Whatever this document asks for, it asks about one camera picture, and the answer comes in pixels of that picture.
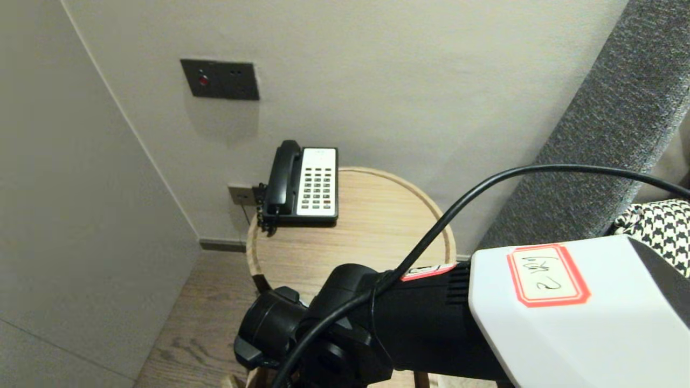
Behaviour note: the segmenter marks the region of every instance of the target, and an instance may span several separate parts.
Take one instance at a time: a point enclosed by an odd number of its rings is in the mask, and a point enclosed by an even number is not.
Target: wooden tabletop
[[[268,237],[251,222],[247,260],[252,276],[264,276],[273,288],[288,286],[311,302],[331,271],[358,263],[377,271],[395,268],[442,212],[415,185],[384,171],[361,167],[338,169],[339,217],[330,228],[278,226]],[[415,266],[455,261],[450,227],[427,248]],[[431,386],[437,381],[430,379]],[[374,387],[414,387],[410,371]]]

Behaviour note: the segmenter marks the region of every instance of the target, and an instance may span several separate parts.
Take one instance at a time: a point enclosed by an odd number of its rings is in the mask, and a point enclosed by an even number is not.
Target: telephone
[[[285,140],[276,150],[259,221],[264,230],[285,224],[323,224],[338,219],[338,149],[300,148]]]

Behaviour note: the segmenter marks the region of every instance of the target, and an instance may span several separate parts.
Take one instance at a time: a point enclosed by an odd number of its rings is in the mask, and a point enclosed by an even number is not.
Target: pillow
[[[657,251],[676,271],[690,278],[690,204],[667,200],[632,204],[613,223],[613,234],[627,234]]]

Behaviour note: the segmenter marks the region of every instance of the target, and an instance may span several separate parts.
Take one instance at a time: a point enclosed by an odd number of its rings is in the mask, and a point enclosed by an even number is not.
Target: wall switch plate
[[[242,206],[256,206],[257,200],[254,196],[252,186],[247,184],[229,183],[228,190],[230,191],[230,198],[233,199],[233,204]]]
[[[196,97],[259,100],[254,64],[180,59]]]

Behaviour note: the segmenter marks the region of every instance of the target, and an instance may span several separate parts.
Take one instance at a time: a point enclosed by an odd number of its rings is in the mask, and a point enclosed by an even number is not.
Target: gray upholstered headboard
[[[690,1],[631,0],[535,163],[650,171],[690,103]],[[602,235],[640,185],[584,174],[523,178],[480,248]]]

